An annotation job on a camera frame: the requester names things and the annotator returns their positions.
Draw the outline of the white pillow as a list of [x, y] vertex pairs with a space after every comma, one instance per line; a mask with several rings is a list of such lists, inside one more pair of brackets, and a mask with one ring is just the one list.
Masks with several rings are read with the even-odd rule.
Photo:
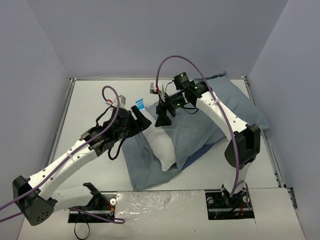
[[161, 164], [161, 170], [167, 172], [177, 162], [172, 139], [162, 127], [151, 125], [142, 132], [149, 147]]

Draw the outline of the blue patterned pillowcase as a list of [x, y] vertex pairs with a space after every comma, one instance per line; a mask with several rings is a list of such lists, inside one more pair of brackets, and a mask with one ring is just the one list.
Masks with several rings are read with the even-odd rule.
[[[262, 130], [269, 128], [267, 118], [231, 82], [226, 72], [207, 77], [207, 81], [218, 98], [238, 117], [250, 125], [257, 124]], [[157, 105], [153, 103], [141, 111], [154, 127]], [[168, 182], [180, 173], [187, 162], [195, 161], [203, 155], [208, 150], [208, 145], [213, 145], [225, 137], [223, 131], [201, 110], [195, 114], [189, 114], [179, 108], [171, 125], [161, 128], [171, 138], [176, 156], [176, 163], [167, 172], [162, 171], [161, 163], [151, 150], [143, 132], [125, 140], [122, 145], [134, 191], [149, 189]]]

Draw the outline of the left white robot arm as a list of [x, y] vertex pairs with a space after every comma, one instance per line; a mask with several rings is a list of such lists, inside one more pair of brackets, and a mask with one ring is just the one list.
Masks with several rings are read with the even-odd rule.
[[106, 203], [107, 199], [90, 182], [64, 190], [59, 186], [84, 165], [104, 152], [111, 152], [115, 143], [123, 143], [151, 124], [137, 106], [130, 110], [113, 107], [108, 121], [83, 133], [56, 161], [27, 178], [18, 176], [12, 182], [13, 197], [17, 199], [15, 204], [29, 224], [37, 226], [60, 210], [77, 208], [90, 211]]

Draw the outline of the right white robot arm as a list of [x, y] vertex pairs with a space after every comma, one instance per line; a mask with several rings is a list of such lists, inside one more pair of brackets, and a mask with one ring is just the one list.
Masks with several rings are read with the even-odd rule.
[[168, 95], [164, 87], [159, 87], [157, 83], [150, 86], [150, 92], [159, 96], [155, 126], [170, 126], [172, 121], [167, 114], [175, 117], [177, 109], [192, 104], [222, 130], [229, 140], [224, 157], [234, 168], [235, 176], [223, 184], [221, 199], [226, 206], [232, 207], [239, 202], [239, 192], [245, 189], [249, 166], [260, 153], [261, 130], [257, 124], [250, 125], [233, 113], [206, 79], [196, 83], [183, 72], [173, 78], [173, 83], [177, 92], [172, 95]]

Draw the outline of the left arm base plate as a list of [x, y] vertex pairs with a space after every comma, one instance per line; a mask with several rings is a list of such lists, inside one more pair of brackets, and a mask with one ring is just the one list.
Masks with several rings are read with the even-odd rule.
[[75, 223], [114, 223], [115, 220], [115, 211], [117, 204], [117, 193], [116, 192], [103, 192], [102, 197], [99, 200], [95, 200], [94, 202], [88, 203], [84, 206], [74, 206], [73, 208], [88, 212], [92, 215], [96, 215], [98, 217], [108, 219], [110, 221], [105, 221], [102, 219], [98, 219], [88, 214], [84, 214], [83, 212], [78, 212], [76, 210], [69, 210], [67, 222], [69, 224]]

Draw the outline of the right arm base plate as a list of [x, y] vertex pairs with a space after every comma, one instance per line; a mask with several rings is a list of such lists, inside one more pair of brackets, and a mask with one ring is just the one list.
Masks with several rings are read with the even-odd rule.
[[205, 192], [207, 216], [211, 221], [254, 219], [253, 206], [243, 190], [230, 198], [220, 190]]

